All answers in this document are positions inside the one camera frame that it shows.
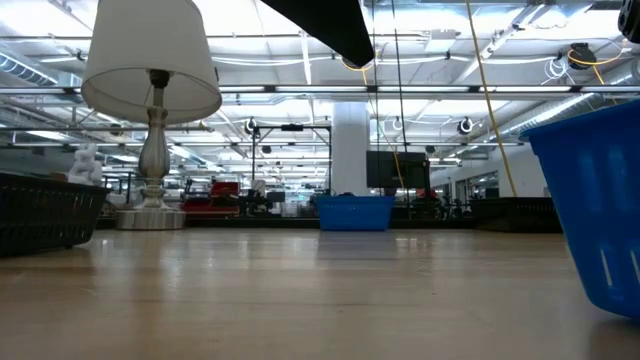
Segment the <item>table lamp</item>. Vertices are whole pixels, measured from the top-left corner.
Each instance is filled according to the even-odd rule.
[[[184,213],[163,200],[162,179],[170,164],[164,128],[203,119],[222,105],[196,5],[191,0],[101,0],[82,96],[98,112],[149,124],[138,164],[146,178],[144,201],[119,215],[119,227],[182,227]]]

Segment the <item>blue basket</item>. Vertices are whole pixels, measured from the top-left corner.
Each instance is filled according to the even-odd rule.
[[[587,296],[640,319],[640,102],[526,131]]]
[[[325,231],[385,231],[393,196],[323,196],[318,198],[320,228]]]

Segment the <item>white lampshade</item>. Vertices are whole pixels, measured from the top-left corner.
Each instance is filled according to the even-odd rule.
[[[202,15],[191,0],[101,0],[82,96],[95,110],[148,121],[148,71],[172,73],[168,123],[205,118],[222,105]]]

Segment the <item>black basket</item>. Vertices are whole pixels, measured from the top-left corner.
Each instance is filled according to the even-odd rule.
[[[100,187],[0,174],[0,256],[86,243],[108,193]]]
[[[482,230],[559,233],[562,232],[551,198],[497,198],[471,200],[476,227]]]

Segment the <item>white figurine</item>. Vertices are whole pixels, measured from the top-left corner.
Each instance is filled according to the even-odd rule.
[[[74,184],[99,185],[102,181],[102,164],[95,160],[98,147],[95,144],[83,144],[75,153],[76,161],[67,175]]]

